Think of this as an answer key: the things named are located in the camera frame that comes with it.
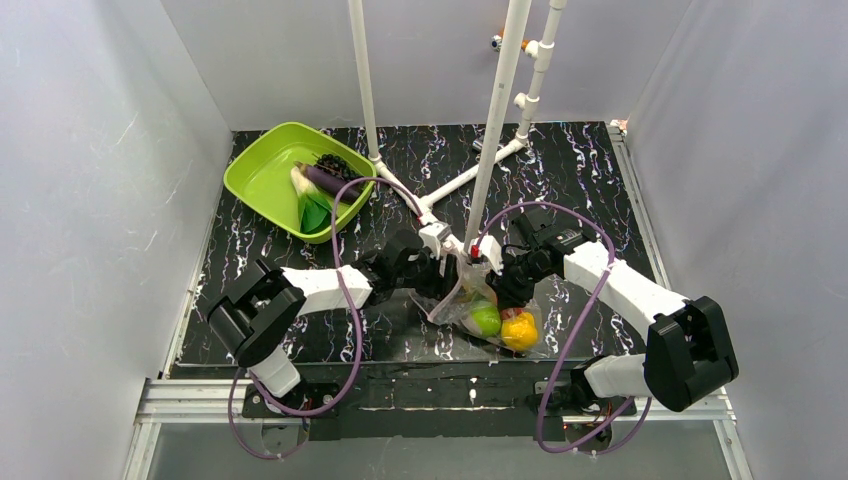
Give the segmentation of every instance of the cable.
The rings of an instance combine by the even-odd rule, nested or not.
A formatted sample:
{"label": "cable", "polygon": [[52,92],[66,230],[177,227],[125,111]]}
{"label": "cable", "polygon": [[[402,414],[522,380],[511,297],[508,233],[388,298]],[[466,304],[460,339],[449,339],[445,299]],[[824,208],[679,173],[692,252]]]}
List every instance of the cable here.
{"label": "cable", "polygon": [[315,408],[315,409],[310,409],[310,410],[298,410],[298,409],[287,407],[287,406],[283,405],[282,403],[278,402],[277,399],[274,398],[268,392],[268,389],[265,388],[265,385],[262,385],[262,382],[258,378],[256,378],[256,376],[254,376],[251,373],[250,378],[253,379],[253,383],[256,385],[256,389],[259,391],[259,393],[262,395],[262,397],[265,399],[265,401],[270,403],[271,405],[277,407],[278,409],[280,409],[281,412],[285,413],[286,415],[291,415],[293,417],[313,417],[313,416],[321,415],[322,413],[330,411],[330,409],[335,407],[336,404],[338,404],[341,401],[341,399],[344,398],[345,395],[347,395],[347,392],[350,390],[350,388],[353,386],[353,383],[356,381],[356,374],[359,373],[359,366],[360,366],[361,361],[362,361],[362,320],[359,317],[359,311],[356,308],[356,304],[354,303],[353,298],[350,296],[350,290],[348,290],[347,285],[345,285],[344,276],[342,275],[342,272],[340,270],[342,268],[342,257],[341,257],[341,254],[339,253],[339,240],[338,240],[338,234],[336,232],[336,214],[338,212],[339,203],[341,202],[341,198],[342,198],[342,195],[344,194],[344,192],[346,192],[348,188],[350,188],[350,187],[352,187],[352,186],[354,186],[358,183],[369,182],[369,181],[383,183],[383,184],[386,184],[386,185],[388,185],[388,186],[390,186],[390,187],[392,187],[396,190],[400,190],[400,192],[402,192],[407,198],[409,198],[410,202],[412,202],[412,204],[415,205],[415,210],[416,210],[416,213],[418,214],[418,216],[419,217],[421,216],[421,207],[416,203],[415,196],[412,195],[412,193],[409,190],[407,190],[406,187],[404,187],[403,185],[395,183],[395,182],[391,182],[389,180],[386,180],[385,178],[380,178],[380,177],[357,178],[357,179],[351,180],[350,182],[346,183],[341,188],[341,190],[339,190],[339,192],[336,194],[336,198],[333,201],[333,209],[330,211],[330,226],[332,228],[332,236],[330,237],[330,239],[332,240],[332,243],[333,243],[333,261],[335,262],[335,265],[336,265],[336,275],[339,278],[339,287],[341,288],[342,294],[344,295],[345,300],[347,301],[348,308],[350,309],[350,315],[351,315],[351,317],[353,317],[353,329],[354,329],[354,334],[355,334],[355,337],[356,337],[355,338],[355,350],[354,350],[354,355],[353,355],[353,367],[351,368],[350,375],[347,377],[347,381],[345,381],[344,385],[339,390],[339,393],[336,394],[336,396],[333,397],[333,399],[330,402],[328,402],[327,404],[322,405],[322,406]]}
{"label": "cable", "polygon": [[[539,444],[539,447],[542,450],[544,450],[548,453],[563,453],[563,452],[567,452],[569,450],[573,450],[573,449],[579,447],[580,445],[586,443],[587,441],[589,441],[590,438],[594,437],[595,435],[597,435],[598,432],[600,432],[604,428],[606,428],[607,425],[612,423],[613,420],[615,420],[619,415],[621,415],[621,413],[624,412],[624,410],[627,407],[629,407],[630,405],[633,404],[633,397],[629,397],[620,407],[618,407],[618,409],[616,409],[615,412],[613,412],[612,415],[607,417],[606,420],[604,420],[603,423],[601,423],[597,428],[595,428],[594,430],[592,430],[591,432],[586,434],[580,440],[577,440],[576,442],[574,442],[570,445],[566,445],[564,447],[552,447],[552,446],[546,444],[545,440],[542,438],[543,427],[544,427],[544,422],[545,422],[545,410],[547,409],[548,401],[551,398],[551,393],[554,390],[554,382],[559,377],[559,373],[562,370],[562,365],[565,362],[565,357],[568,355],[568,351],[571,350],[571,345],[574,343],[574,340],[577,337],[577,332],[580,330],[580,327],[583,326],[583,323],[586,321],[586,317],[589,316],[589,312],[591,311],[595,302],[598,300],[598,296],[601,294],[601,290],[603,290],[604,285],[606,285],[607,279],[609,279],[610,273],[612,272],[612,270],[611,270],[612,266],[615,262],[615,246],[612,243],[612,239],[609,237],[609,235],[607,235],[606,232],[603,231],[603,229],[601,229],[601,227],[599,227],[597,224],[595,224],[595,222],[589,220],[588,218],[584,217],[583,215],[580,215],[579,213],[575,212],[574,210],[571,210],[569,208],[565,208],[562,205],[557,205],[557,204],[551,203],[551,202],[533,201],[533,202],[522,202],[522,203],[519,203],[519,204],[516,204],[516,205],[511,205],[511,206],[501,210],[500,212],[498,212],[498,214],[496,214],[494,217],[489,219],[489,221],[483,227],[483,231],[480,232],[480,235],[477,237],[477,248],[480,248],[480,243],[483,240],[483,236],[486,235],[486,233],[495,225],[495,223],[498,220],[500,220],[501,217],[505,216],[506,214],[508,214],[509,212],[511,212],[513,210],[517,210],[517,209],[523,208],[523,207],[530,207],[530,206],[543,206],[543,207],[552,208],[554,210],[557,210],[557,211],[560,211],[560,212],[563,212],[563,213],[567,213],[567,214],[571,215],[572,217],[577,218],[578,220],[580,220],[584,224],[592,227],[592,229],[595,232],[597,232],[598,235],[600,235],[601,240],[603,240],[604,244],[606,244],[606,247],[607,247],[607,268],[606,268],[606,270],[604,270],[604,273],[601,274],[601,278],[598,279],[598,284],[595,285],[595,289],[592,291],[592,294],[589,296],[589,300],[586,302],[586,305],[583,307],[583,310],[580,312],[580,316],[578,316],[577,321],[574,322],[574,328],[571,329],[571,333],[568,335],[568,338],[565,340],[565,345],[563,346],[562,351],[560,352],[559,357],[557,358],[557,361],[554,364],[554,368],[551,371],[550,377],[548,377],[548,384],[545,387],[545,393],[542,395],[542,403],[539,405],[539,413],[536,416],[536,443]],[[650,409],[650,406],[651,406],[651,399],[649,398],[648,402],[645,404],[645,410],[642,412],[642,418],[639,419],[639,422],[636,423],[636,426],[633,427],[633,430],[621,442],[617,443],[614,447],[611,447],[610,449],[607,449],[607,450],[604,450],[603,452],[598,452],[598,453],[609,453],[611,451],[618,450],[625,443],[630,441],[630,439],[633,438],[633,436],[636,434],[636,432],[638,432],[639,429],[642,427],[642,423],[644,422],[645,418],[648,415],[648,410]]]}
{"label": "cable", "polygon": [[251,448],[250,445],[247,444],[247,442],[244,441],[244,438],[241,436],[241,433],[239,433],[238,428],[236,428],[236,422],[233,419],[233,396],[235,395],[235,392],[236,392],[236,384],[238,384],[238,380],[239,380],[239,378],[241,378],[243,373],[244,373],[243,368],[239,367],[239,368],[236,369],[236,375],[235,375],[235,377],[233,377],[233,384],[232,384],[232,386],[230,386],[230,395],[229,395],[229,397],[227,397],[227,422],[229,422],[230,430],[233,431],[233,437],[235,437],[238,444],[241,446],[241,448],[245,452],[253,455],[254,457],[256,457],[260,460],[278,460],[278,459],[282,460],[282,459],[289,457],[291,455],[294,455],[295,453],[300,451],[300,449],[303,448],[304,445],[306,445],[306,442],[309,441],[308,435],[306,437],[306,440],[304,440],[302,443],[298,444],[297,446],[295,446],[291,450],[289,450],[287,452],[283,452],[283,453],[277,453],[277,454],[267,454],[267,453],[257,452],[256,450]]}

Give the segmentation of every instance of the gray floor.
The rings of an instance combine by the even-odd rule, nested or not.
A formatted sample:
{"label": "gray floor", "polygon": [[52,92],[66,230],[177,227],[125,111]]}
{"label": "gray floor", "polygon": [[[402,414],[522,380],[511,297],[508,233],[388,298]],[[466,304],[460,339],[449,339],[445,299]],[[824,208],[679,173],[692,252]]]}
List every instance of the gray floor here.
{"label": "gray floor", "polygon": [[[248,441],[259,448],[259,426],[241,428]],[[629,425],[622,423],[617,428],[626,431]],[[275,443],[266,437],[269,448]],[[149,478],[549,480],[565,477],[720,480],[729,479],[730,475],[712,422],[674,421],[648,422],[631,444],[597,459],[547,454],[530,438],[395,437],[313,442],[284,462],[249,456],[236,445],[226,424],[166,424],[162,426]]]}

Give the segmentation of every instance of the grapes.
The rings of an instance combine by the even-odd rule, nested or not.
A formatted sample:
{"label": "grapes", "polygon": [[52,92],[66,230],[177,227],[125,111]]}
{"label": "grapes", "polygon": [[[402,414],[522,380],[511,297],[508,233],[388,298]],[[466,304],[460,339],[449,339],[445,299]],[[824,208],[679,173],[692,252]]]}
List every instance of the grapes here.
{"label": "grapes", "polygon": [[347,162],[341,159],[341,157],[333,155],[332,153],[326,153],[318,157],[318,161],[315,162],[315,166],[334,177],[341,178],[345,182],[349,182],[362,176],[354,172]]}

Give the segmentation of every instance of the yellow fruit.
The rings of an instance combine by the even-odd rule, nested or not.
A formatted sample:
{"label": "yellow fruit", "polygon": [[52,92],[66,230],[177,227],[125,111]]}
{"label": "yellow fruit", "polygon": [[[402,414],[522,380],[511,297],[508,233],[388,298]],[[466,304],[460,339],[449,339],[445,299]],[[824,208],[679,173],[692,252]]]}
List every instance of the yellow fruit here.
{"label": "yellow fruit", "polygon": [[536,321],[529,312],[504,320],[501,325],[501,339],[504,345],[516,352],[529,350],[539,340]]}

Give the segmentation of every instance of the green fruit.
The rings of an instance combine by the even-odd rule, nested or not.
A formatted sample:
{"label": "green fruit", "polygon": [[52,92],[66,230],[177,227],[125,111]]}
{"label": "green fruit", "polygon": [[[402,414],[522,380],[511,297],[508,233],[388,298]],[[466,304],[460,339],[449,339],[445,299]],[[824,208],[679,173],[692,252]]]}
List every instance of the green fruit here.
{"label": "green fruit", "polygon": [[501,314],[491,302],[478,300],[471,304],[471,315],[462,323],[477,337],[494,337],[501,330]]}

